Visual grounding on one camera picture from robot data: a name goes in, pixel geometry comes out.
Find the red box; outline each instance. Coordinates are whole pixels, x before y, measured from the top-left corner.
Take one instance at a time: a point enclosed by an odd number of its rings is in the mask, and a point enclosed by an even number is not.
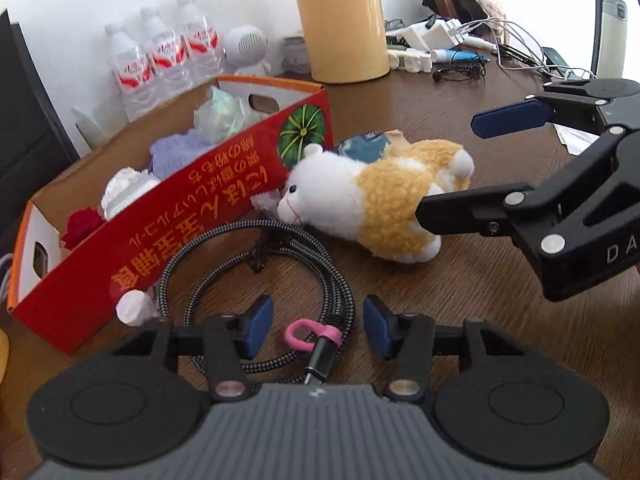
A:
[[[162,181],[73,251],[63,249],[60,235],[69,216],[98,207],[108,180],[120,168],[148,167],[149,146],[186,131],[210,85],[129,124],[28,204],[14,251],[8,309],[63,352],[73,353],[112,319],[126,291],[155,283],[184,243],[239,218],[252,208],[252,195],[283,186],[289,169],[281,155],[292,164],[308,139],[323,139],[326,148],[333,147],[328,99],[320,85],[220,76],[221,89],[250,104],[259,97],[274,100],[279,111]],[[41,279],[34,265],[42,253]]]

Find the red and white label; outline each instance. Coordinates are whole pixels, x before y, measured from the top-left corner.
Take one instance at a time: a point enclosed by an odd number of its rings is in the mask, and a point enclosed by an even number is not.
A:
[[[188,41],[194,54],[206,54],[218,46],[218,34],[213,27],[203,28],[191,34]]]
[[[187,60],[187,49],[181,38],[175,38],[156,45],[151,59],[156,68],[165,70],[184,63]]]
[[[132,61],[116,72],[116,78],[123,92],[130,92],[146,83],[154,76],[146,57]]]

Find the plush toy ear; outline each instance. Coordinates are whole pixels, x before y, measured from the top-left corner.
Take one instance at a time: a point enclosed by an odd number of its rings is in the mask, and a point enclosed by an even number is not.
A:
[[[317,155],[318,153],[322,153],[322,144],[312,142],[305,146],[305,157]]]

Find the yellow fur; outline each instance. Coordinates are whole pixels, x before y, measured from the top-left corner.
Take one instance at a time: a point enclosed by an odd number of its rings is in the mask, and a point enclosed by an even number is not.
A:
[[[417,228],[415,209],[437,183],[436,173],[448,168],[461,149],[448,140],[388,145],[383,158],[369,164],[355,179],[364,197],[359,243],[375,256],[393,259],[415,257],[433,242],[433,234]],[[397,158],[411,158],[424,167],[406,168]],[[457,179],[456,187],[466,189],[468,179]]]

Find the stuffed animal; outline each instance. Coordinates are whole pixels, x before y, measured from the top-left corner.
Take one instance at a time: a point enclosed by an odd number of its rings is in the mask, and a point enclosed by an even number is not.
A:
[[[426,262],[440,251],[440,236],[418,224],[420,199],[466,189],[473,172],[471,156],[448,140],[392,143],[371,164],[309,144],[289,174],[278,217],[357,241],[374,256]]]

